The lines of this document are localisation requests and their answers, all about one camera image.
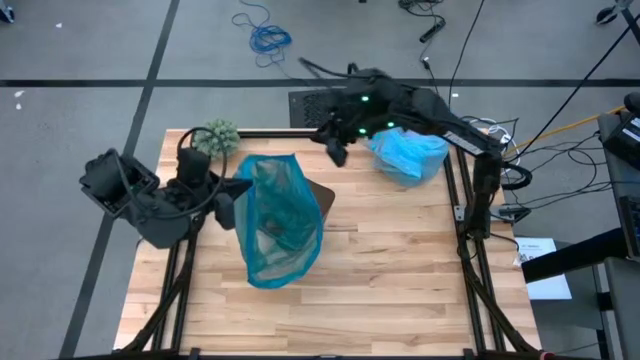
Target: plastic bag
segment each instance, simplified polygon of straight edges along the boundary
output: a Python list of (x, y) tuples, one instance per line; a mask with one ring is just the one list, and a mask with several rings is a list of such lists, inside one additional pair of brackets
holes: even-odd
[(323, 219), (295, 156), (249, 155), (234, 177), (253, 180), (234, 205), (249, 283), (274, 289), (304, 276), (320, 252)]
[(449, 151), (447, 142), (437, 136), (405, 132), (401, 128), (375, 134), (369, 148), (375, 153), (373, 166), (407, 187), (433, 178)]

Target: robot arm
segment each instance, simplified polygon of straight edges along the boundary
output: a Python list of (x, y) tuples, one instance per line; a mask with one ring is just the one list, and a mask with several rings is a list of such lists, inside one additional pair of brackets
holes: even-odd
[[(316, 69), (328, 72), (308, 60), (300, 61), (316, 75)], [(465, 211), (464, 229), (473, 237), (488, 238), (489, 208), (500, 188), (501, 169), (516, 168), (525, 175), (523, 182), (510, 189), (528, 185), (530, 173), (502, 161), (500, 141), (453, 115), (444, 100), (430, 89), (400, 84), (377, 69), (355, 71), (347, 76), (346, 88), (332, 89), (331, 119), (316, 131), (312, 140), (327, 146), (327, 153), (337, 166), (346, 163), (349, 143), (394, 127), (436, 135), (461, 148), (476, 158), (474, 197)]]

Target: white paper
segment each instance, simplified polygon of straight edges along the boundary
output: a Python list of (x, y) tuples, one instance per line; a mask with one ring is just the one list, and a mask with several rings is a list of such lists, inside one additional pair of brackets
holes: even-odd
[[(516, 238), (516, 241), (520, 251), (514, 264), (556, 251), (556, 244), (550, 238)], [(531, 300), (571, 300), (571, 291), (564, 274), (529, 283), (527, 290)]]

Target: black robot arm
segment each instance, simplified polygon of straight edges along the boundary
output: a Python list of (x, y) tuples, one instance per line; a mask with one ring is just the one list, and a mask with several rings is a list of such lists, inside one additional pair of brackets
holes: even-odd
[[(500, 172), (509, 167), (520, 172), (524, 181), (512, 188), (524, 187), (531, 174), (502, 160), (502, 144), (451, 113), (444, 100), (429, 89), (398, 83), (377, 69), (356, 70), (339, 74), (305, 59), (300, 62), (316, 77), (318, 71), (348, 78), (344, 89), (330, 89), (333, 102), (328, 111), (331, 118), (311, 140), (325, 144), (327, 153), (337, 166), (346, 163), (346, 146), (358, 138), (369, 137), (390, 128), (402, 127), (423, 135), (436, 135), (475, 157), (473, 198), (465, 209), (462, 233), (471, 239), (486, 239), (490, 235), (490, 206), (500, 188)], [(460, 252), (467, 283), (482, 299), (487, 309), (503, 329), (517, 351), (538, 353), (509, 322), (476, 275), (466, 246)]]
[(235, 227), (233, 202), (252, 186), (251, 180), (225, 179), (209, 170), (211, 159), (191, 147), (182, 147), (193, 128), (178, 142), (177, 176), (159, 188), (158, 177), (133, 156), (109, 149), (85, 165), (82, 191), (114, 218), (127, 220), (153, 246), (163, 249), (185, 239), (194, 229), (193, 217), (215, 212), (226, 230)]

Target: gray floor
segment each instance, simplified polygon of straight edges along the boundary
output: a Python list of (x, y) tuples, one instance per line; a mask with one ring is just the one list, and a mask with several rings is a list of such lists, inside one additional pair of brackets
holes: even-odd
[[(0, 24), (0, 79), (144, 79), (169, 0), (13, 0), (17, 22)], [(272, 23), (293, 36), (283, 68), (308, 77), (305, 56), (343, 71), (350, 61), (393, 76), (423, 78), (417, 38), (430, 20), (399, 10), (394, 0), (263, 0)], [(479, 1), (446, 0), (437, 13), (447, 26), (427, 55), (436, 77), (453, 73)], [(624, 29), (623, 21), (593, 24), (603, 0), (487, 0), (458, 78), (579, 79)], [(182, 0), (161, 79), (282, 79), (275, 67), (257, 69), (249, 30), (230, 17), (246, 8), (228, 0)], [(256, 21), (263, 16), (249, 10)], [(594, 78), (640, 78), (640, 47), (628, 36)], [(26, 90), (20, 97), (14, 93)], [(0, 88), (0, 358), (56, 358), (75, 305), (101, 212), (79, 190), (84, 163), (109, 147), (121, 149), (141, 88)], [(156, 88), (135, 155), (150, 168), (167, 128), (187, 128), (221, 117), (251, 128), (286, 128), (287, 92), (295, 88)], [(585, 88), (555, 126), (622, 103), (633, 89)], [(504, 120), (520, 117), (516, 140), (539, 130), (570, 88), (458, 87), (453, 109)], [(541, 144), (580, 140), (595, 123)], [(525, 158), (532, 167), (549, 154)], [(607, 179), (606, 169), (599, 178)], [(522, 200), (575, 189), (590, 167), (558, 159), (536, 171)], [(516, 233), (577, 242), (616, 226), (610, 193), (586, 195), (535, 211)], [(131, 270), (131, 228), (114, 228), (77, 355), (111, 350)], [(559, 351), (595, 342), (593, 331), (537, 315), (545, 348)], [(572, 353), (597, 357), (597, 347)]]

